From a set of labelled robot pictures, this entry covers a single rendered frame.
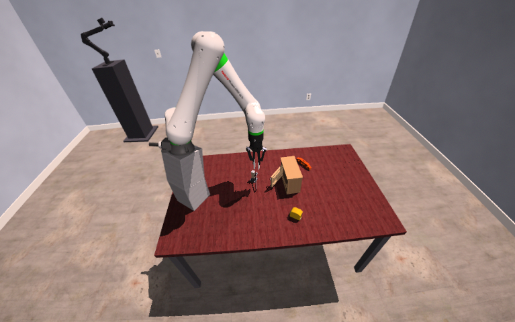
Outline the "wooden cabinet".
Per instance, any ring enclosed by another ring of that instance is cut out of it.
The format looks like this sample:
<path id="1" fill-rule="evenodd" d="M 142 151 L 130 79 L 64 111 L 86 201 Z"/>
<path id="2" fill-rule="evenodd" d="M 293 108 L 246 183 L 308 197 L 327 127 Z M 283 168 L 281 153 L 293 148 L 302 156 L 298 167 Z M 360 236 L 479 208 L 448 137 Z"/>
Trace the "wooden cabinet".
<path id="1" fill-rule="evenodd" d="M 280 178 L 283 180 L 286 194 L 300 193 L 303 176 L 295 156 L 281 158 L 281 166 L 270 177 L 271 187 L 273 187 Z"/>

